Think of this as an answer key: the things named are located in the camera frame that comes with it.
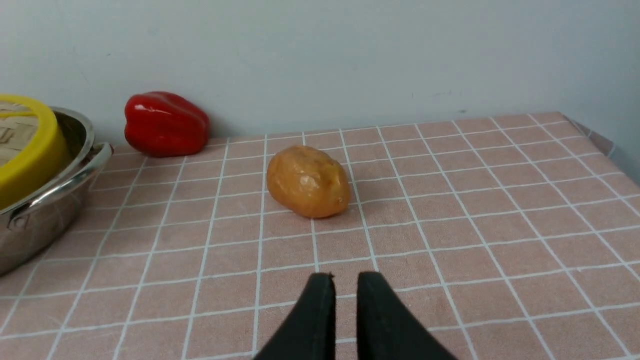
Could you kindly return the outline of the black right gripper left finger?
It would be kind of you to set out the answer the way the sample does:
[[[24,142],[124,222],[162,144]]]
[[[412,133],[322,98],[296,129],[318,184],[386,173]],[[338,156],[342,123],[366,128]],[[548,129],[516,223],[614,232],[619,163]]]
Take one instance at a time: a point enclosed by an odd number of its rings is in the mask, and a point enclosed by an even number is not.
[[[256,360],[334,360],[336,288],[331,273],[312,273],[285,320]]]

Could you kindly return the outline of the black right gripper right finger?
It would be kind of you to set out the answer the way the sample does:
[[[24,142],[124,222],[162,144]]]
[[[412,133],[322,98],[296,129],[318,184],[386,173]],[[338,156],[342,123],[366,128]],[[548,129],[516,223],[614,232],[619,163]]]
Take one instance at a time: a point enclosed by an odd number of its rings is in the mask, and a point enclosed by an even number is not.
[[[380,272],[359,273],[356,298],[359,360],[455,360],[414,317]]]

